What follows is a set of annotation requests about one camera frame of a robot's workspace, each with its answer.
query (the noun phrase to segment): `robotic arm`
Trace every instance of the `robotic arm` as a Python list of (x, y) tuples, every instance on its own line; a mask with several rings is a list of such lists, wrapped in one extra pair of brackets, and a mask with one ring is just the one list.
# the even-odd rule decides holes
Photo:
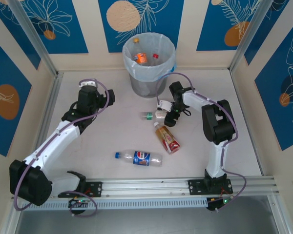
[[(227, 142), (232, 139), (235, 129), (226, 114), (216, 105), (211, 104), (209, 99), (204, 99), (191, 87), (183, 88), (180, 82), (174, 82), (169, 90), (174, 102), (160, 101), (159, 108), (167, 110), (165, 125), (172, 127), (176, 124), (180, 114), (187, 116), (191, 112), (187, 108), (192, 107), (202, 113), (203, 131), (209, 143), (209, 163), (205, 170), (205, 177), (202, 180), (189, 181), (192, 195), (221, 194), (222, 189), (229, 194), (233, 193), (231, 182), (223, 171), (226, 161)], [(228, 101), (217, 102), (232, 117)]]
[(56, 130), (51, 136), (24, 161), (14, 160), (10, 165), (10, 191), (15, 194), (17, 185), (26, 168), (18, 196), (40, 206), (50, 196), (58, 195), (64, 191), (85, 191), (85, 176), (77, 172), (68, 171), (61, 177), (52, 176), (51, 168), (58, 160), (65, 148), (92, 123), (94, 115), (99, 109), (113, 105), (115, 95), (108, 90), (109, 100), (98, 92), (97, 82), (84, 80), (80, 83), (81, 90), (78, 101), (74, 102), (62, 117)]

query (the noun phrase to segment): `trash can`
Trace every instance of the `trash can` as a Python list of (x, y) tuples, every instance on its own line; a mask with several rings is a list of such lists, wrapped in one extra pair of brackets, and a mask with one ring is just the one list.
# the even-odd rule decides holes
[[(133, 39), (139, 38), (140, 46), (148, 59), (153, 54), (158, 54), (157, 66), (141, 66), (132, 60), (134, 47)], [(125, 68), (129, 72), (133, 91), (142, 97), (153, 98), (156, 96), (156, 83), (158, 79), (174, 69), (176, 49), (170, 39), (159, 33), (141, 33), (129, 38), (123, 46), (123, 59)], [(166, 86), (167, 77), (160, 80), (157, 93), (161, 94)]]

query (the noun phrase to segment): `purple cable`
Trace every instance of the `purple cable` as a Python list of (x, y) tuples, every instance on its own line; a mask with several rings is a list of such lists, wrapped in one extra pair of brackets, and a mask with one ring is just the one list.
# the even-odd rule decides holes
[[(192, 91), (194, 92), (194, 87), (193, 87), (192, 82), (191, 82), (191, 80), (190, 80), (189, 77), (187, 77), (185, 74), (182, 74), (182, 73), (179, 73), (179, 72), (170, 72), (170, 73), (167, 73), (167, 74), (161, 76), (161, 77), (158, 79), (157, 83), (156, 83), (156, 93), (155, 93), (155, 94), (156, 94), (157, 104), (160, 104), (160, 100), (159, 100), (159, 98), (158, 98), (158, 94), (157, 94), (157, 86), (158, 86), (158, 83), (159, 83), (159, 81), (160, 81), (162, 78), (164, 78), (164, 77), (166, 77), (166, 76), (169, 76), (169, 75), (172, 75), (172, 74), (181, 75), (181, 76), (185, 77), (185, 78), (189, 81), (190, 86), (191, 86), (191, 89), (192, 89)], [(234, 196), (234, 198), (230, 201), (230, 202), (232, 202), (232, 201), (234, 201), (234, 200), (235, 200), (235, 199), (236, 199), (236, 198), (237, 198), (237, 197), (238, 197), (238, 196), (244, 191), (244, 189), (245, 189), (245, 187), (246, 187), (246, 184), (247, 184), (247, 181), (246, 181), (245, 176), (243, 176), (243, 175), (241, 175), (241, 174), (238, 174), (238, 173), (229, 172), (229, 171), (227, 171), (227, 170), (224, 169), (225, 147), (226, 147), (228, 144), (230, 144), (230, 143), (232, 143), (232, 142), (234, 142), (234, 141), (236, 141), (236, 140), (238, 139), (238, 137), (239, 137), (238, 129), (237, 129), (237, 127), (236, 127), (236, 125), (235, 125), (235, 122), (234, 122), (233, 118), (231, 117), (231, 115), (230, 115), (230, 114), (229, 114), (229, 113), (228, 113), (228, 112), (227, 112), (227, 111), (226, 111), (221, 105), (219, 105), (217, 102), (215, 102), (215, 101), (213, 101), (213, 100), (210, 100), (209, 98), (207, 98), (207, 97), (205, 97), (205, 96), (203, 96), (203, 95), (201, 95), (201, 94), (199, 94), (199, 93), (195, 93), (195, 94), (196, 94), (197, 96), (199, 96), (200, 98), (203, 98), (203, 99), (205, 99), (206, 101), (208, 101), (208, 102), (210, 102), (210, 103), (212, 103), (212, 104), (215, 104), (220, 110), (222, 110), (222, 111), (225, 113), (225, 115), (228, 117), (230, 123), (232, 124), (232, 126), (233, 126), (233, 128), (234, 128), (234, 130), (235, 130), (235, 138), (233, 138), (233, 139), (227, 141), (227, 142), (224, 144), (223, 149), (222, 149), (222, 151), (221, 151), (221, 159), (220, 159), (220, 166), (221, 166), (221, 169), (222, 169), (225, 173), (228, 173), (228, 174), (231, 174), (231, 175), (235, 175), (235, 176), (239, 176), (239, 177), (241, 177), (241, 178), (244, 179), (244, 185), (243, 185), (242, 189), (241, 189), (241, 190), (236, 194), (236, 196)]]
[(97, 212), (97, 210), (98, 210), (98, 205), (97, 205), (97, 203), (96, 203), (91, 197), (89, 197), (88, 195), (83, 194), (83, 193), (80, 193), (80, 192), (76, 192), (76, 191), (65, 191), (65, 192), (63, 192), (63, 193), (77, 194), (77, 195), (80, 195), (80, 196), (84, 196), (84, 197), (88, 198), (88, 199), (94, 204), (94, 206), (96, 207), (96, 209), (94, 210), (94, 212), (92, 212), (91, 214), (86, 214), (86, 215), (73, 214), (72, 209), (73, 209), (73, 207), (74, 207), (76, 204), (78, 204), (78, 202), (76, 202), (76, 203), (74, 203), (74, 204), (69, 208), (69, 211), (70, 211), (74, 216), (79, 217), (79, 218), (88, 218), (88, 217), (94, 216), (95, 213)]
[(203, 95), (201, 95), (201, 94), (199, 94), (199, 93), (195, 93), (195, 94), (196, 94), (197, 96), (199, 96), (200, 98), (203, 98), (203, 99), (205, 99), (206, 101), (208, 101), (208, 102), (210, 102), (210, 103), (216, 105), (220, 110), (222, 110), (222, 111), (225, 113), (225, 115), (228, 117), (228, 119), (230, 120), (230, 122), (231, 122), (231, 124), (232, 124), (232, 126), (233, 126), (233, 128), (234, 128), (234, 130), (235, 130), (235, 138), (233, 138), (233, 139), (227, 141), (227, 142), (224, 144), (223, 149), (222, 149), (222, 151), (221, 151), (221, 159), (220, 159), (220, 166), (221, 166), (221, 169), (222, 169), (225, 173), (228, 173), (228, 174), (231, 174), (231, 175), (235, 175), (235, 176), (239, 176), (239, 177), (241, 177), (241, 178), (244, 179), (244, 185), (243, 185), (242, 189), (241, 189), (241, 190), (237, 193), (237, 195), (234, 196), (233, 199), (230, 201), (230, 202), (233, 202), (233, 201), (234, 201), (237, 197), (239, 197), (239, 195), (244, 191), (244, 189), (245, 189), (245, 187), (246, 187), (246, 184), (247, 184), (247, 181), (246, 181), (245, 176), (243, 176), (243, 175), (241, 175), (241, 174), (238, 174), (238, 173), (229, 172), (229, 171), (227, 171), (227, 170), (224, 169), (225, 147), (226, 147), (228, 144), (230, 144), (230, 143), (232, 143), (232, 142), (234, 142), (234, 141), (236, 141), (236, 140), (238, 139), (238, 137), (239, 137), (238, 129), (237, 129), (237, 127), (236, 127), (236, 125), (235, 125), (235, 122), (234, 122), (233, 118), (231, 117), (231, 115), (230, 115), (230, 114), (228, 113), (228, 111), (226, 111), (221, 105), (219, 105), (217, 102), (215, 102), (215, 101), (213, 101), (213, 100), (210, 100), (209, 98), (207, 98), (207, 97), (205, 97), (205, 96), (203, 96)]
[[(79, 85), (82, 83), (82, 82), (85, 82), (85, 81), (95, 81), (97, 84), (101, 85), (104, 90), (105, 90), (105, 93), (106, 93), (106, 104), (104, 105), (104, 107), (98, 111), (97, 113), (94, 113), (93, 115), (90, 115), (90, 116), (86, 116), (86, 117), (83, 117), (83, 118), (79, 118), (77, 120), (74, 120), (72, 122), (70, 122), (69, 124), (65, 125), (64, 127), (62, 127), (59, 131), (59, 134), (54, 134), (50, 140), (48, 142), (46, 142), (46, 144), (41, 148), (41, 150), (38, 151), (38, 153), (36, 154), (36, 157), (38, 158), (41, 153), (51, 144), (51, 142), (57, 137), (60, 135), (60, 133), (62, 131), (64, 131), (67, 127), (69, 127), (70, 125), (76, 123), (76, 122), (79, 122), (79, 121), (82, 121), (82, 120), (85, 120), (85, 119), (89, 119), (89, 118), (94, 118), (95, 116), (97, 116), (98, 114), (102, 113), (102, 111), (104, 111), (106, 109), (106, 107), (108, 106), (108, 103), (109, 103), (109, 93), (108, 93), (108, 89), (99, 81), (97, 81), (96, 79), (83, 79), (79, 82)], [(14, 200), (13, 200), (13, 204), (14, 204), (14, 208), (15, 210), (17, 211), (23, 211), (25, 209), (27, 209), (31, 203), (27, 204), (26, 206), (20, 208), (18, 207), (18, 194), (19, 194), (19, 191), (20, 191), (20, 187), (21, 187), (21, 183), (23, 182), (24, 178), (25, 178), (25, 175), (27, 174), (29, 168), (34, 164), (36, 160), (35, 159), (32, 159), (30, 161), (30, 163), (27, 165), (27, 167), (25, 168), (23, 174), (21, 175), (20, 177), (20, 180), (16, 186), (16, 189), (15, 189), (15, 192), (14, 192)]]

